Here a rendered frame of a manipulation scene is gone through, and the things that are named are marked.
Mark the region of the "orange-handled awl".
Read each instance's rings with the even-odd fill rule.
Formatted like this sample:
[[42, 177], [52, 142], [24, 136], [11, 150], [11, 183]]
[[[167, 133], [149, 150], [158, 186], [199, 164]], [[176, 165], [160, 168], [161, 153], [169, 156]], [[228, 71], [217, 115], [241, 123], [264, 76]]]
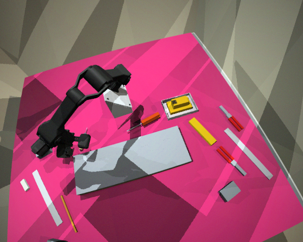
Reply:
[[[144, 125], [146, 125], [146, 124], [148, 124], [148, 123], [150, 123], [150, 122], [156, 120], [156, 119], [159, 118], [159, 117], [160, 117], [160, 114], [157, 112], [157, 113], [155, 113], [155, 114], [153, 114], [153, 115], [151, 115], [151, 116], [149, 116], [149, 117], [147, 117], [147, 118], [141, 120], [141, 123], [138, 124], [138, 125], [136, 125], [135, 127], [137, 127], [137, 126], [139, 126], [139, 125], [141, 125], [141, 124], [144, 126]], [[135, 127], [133, 127], [133, 128], [135, 128]], [[133, 128], [131, 128], [131, 129], [133, 129]], [[131, 129], [127, 130], [127, 132], [130, 131]]]

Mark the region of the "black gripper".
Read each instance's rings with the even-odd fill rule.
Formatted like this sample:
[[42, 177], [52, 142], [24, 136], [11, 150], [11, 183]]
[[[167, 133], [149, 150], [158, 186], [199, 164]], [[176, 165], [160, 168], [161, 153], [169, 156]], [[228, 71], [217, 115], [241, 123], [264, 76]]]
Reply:
[[66, 137], [60, 141], [60, 143], [73, 143], [78, 142], [78, 147], [83, 149], [88, 149], [91, 135], [89, 134], [80, 134], [80, 136], [75, 136], [75, 133], [70, 132], [69, 129], [66, 130]]

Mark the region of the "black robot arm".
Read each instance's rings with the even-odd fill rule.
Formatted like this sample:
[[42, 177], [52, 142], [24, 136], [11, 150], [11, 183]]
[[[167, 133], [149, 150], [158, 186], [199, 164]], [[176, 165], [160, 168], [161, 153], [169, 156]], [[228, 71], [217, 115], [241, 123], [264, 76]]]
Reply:
[[[67, 158], [73, 155], [72, 143], [60, 143], [66, 137], [65, 124], [74, 114], [75, 110], [86, 100], [101, 96], [106, 90], [119, 93], [121, 85], [127, 85], [131, 73], [118, 64], [114, 69], [104, 70], [98, 65], [90, 65], [78, 74], [76, 83], [71, 87], [53, 117], [38, 127], [36, 135], [39, 139], [31, 146], [31, 151], [41, 157], [50, 148], [57, 146], [57, 158]], [[80, 80], [84, 78], [98, 93], [84, 95], [78, 88]]]

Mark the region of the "long grey flat bar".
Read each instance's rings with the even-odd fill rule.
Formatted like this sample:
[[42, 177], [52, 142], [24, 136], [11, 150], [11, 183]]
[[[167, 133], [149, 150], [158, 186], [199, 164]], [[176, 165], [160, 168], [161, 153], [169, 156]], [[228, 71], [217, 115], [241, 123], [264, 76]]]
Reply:
[[52, 215], [52, 217], [53, 217], [56, 225], [59, 226], [63, 221], [60, 218], [60, 215], [58, 214], [58, 212], [57, 212], [57, 210], [56, 210], [56, 208], [55, 208], [55, 206], [54, 206], [51, 198], [49, 197], [49, 194], [48, 194], [48, 192], [47, 192], [47, 190], [45, 188], [45, 185], [42, 182], [42, 179], [40, 178], [38, 170], [34, 171], [32, 174], [34, 176], [34, 179], [35, 179], [35, 181], [37, 183], [37, 186], [39, 187], [39, 190], [40, 190], [40, 192], [41, 192], [41, 194], [42, 194], [42, 196], [44, 198], [44, 201], [45, 201], [45, 203], [46, 203], [46, 205], [47, 205], [47, 207], [48, 207], [48, 209], [49, 209], [49, 211], [50, 211], [50, 213], [51, 213], [51, 215]]
[[249, 157], [249, 159], [259, 168], [259, 170], [270, 180], [273, 176], [267, 168], [251, 153], [250, 150], [233, 134], [233, 132], [227, 128], [224, 132], [235, 142], [235, 144]]

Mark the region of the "white panel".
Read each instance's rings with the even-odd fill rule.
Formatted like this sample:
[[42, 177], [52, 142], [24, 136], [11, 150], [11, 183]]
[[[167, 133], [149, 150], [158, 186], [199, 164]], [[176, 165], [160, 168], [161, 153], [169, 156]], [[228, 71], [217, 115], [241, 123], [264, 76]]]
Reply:
[[73, 156], [77, 195], [191, 162], [178, 126]]

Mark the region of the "yellow rectangular bar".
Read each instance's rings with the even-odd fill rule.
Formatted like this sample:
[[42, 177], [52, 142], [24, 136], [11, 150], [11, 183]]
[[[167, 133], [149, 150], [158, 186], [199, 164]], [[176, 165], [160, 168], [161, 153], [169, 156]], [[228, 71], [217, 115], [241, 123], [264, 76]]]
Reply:
[[201, 137], [204, 138], [204, 140], [210, 146], [216, 142], [216, 139], [195, 118], [192, 118], [188, 123], [200, 134]]

